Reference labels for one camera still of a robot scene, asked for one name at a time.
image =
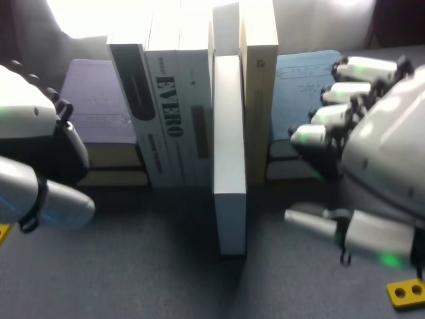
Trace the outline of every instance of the purple book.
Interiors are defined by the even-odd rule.
[[[73,60],[60,97],[74,106],[71,123],[92,167],[136,167],[136,136],[111,61]]]

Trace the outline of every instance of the round hole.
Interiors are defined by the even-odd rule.
[[[406,296],[406,292],[402,288],[397,288],[396,289],[396,296],[399,297],[400,299],[403,299],[404,296]]]
[[[415,284],[415,285],[412,287],[412,292],[413,292],[415,295],[420,296],[420,295],[422,294],[422,287],[421,287],[421,286],[418,286],[417,284]]]

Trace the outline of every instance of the gray table surface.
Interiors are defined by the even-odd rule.
[[[0,318],[423,318],[398,314],[387,283],[414,277],[284,223],[297,201],[332,201],[320,183],[268,186],[248,200],[246,260],[223,261],[208,190],[91,191],[76,232],[17,227],[0,248]]]

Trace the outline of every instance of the yellow plastic piece with holes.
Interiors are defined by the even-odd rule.
[[[3,241],[5,241],[7,235],[12,230],[13,225],[9,224],[0,224],[0,246],[3,244]]]
[[[394,309],[407,310],[425,306],[425,282],[420,279],[388,284],[386,292]]]

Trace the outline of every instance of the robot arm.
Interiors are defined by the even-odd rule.
[[[390,62],[351,57],[336,62],[333,75],[336,80],[367,82],[325,87],[320,98],[330,106],[311,111],[311,124],[292,128],[291,143],[325,178],[341,179],[348,192],[358,189],[368,198],[358,198],[362,211],[296,205],[285,219],[332,238],[343,251],[341,263],[350,261],[346,253],[362,252],[390,266],[411,264],[422,277],[425,66],[413,72],[404,58]],[[303,155],[313,151],[319,155]],[[370,198],[388,209],[364,209],[361,201]]]
[[[39,225],[83,227],[94,215],[94,202],[69,186],[89,166],[68,121],[72,105],[61,100],[55,107],[53,89],[40,88],[34,75],[24,78],[15,61],[9,68],[0,66],[0,223],[19,223],[24,233]]]

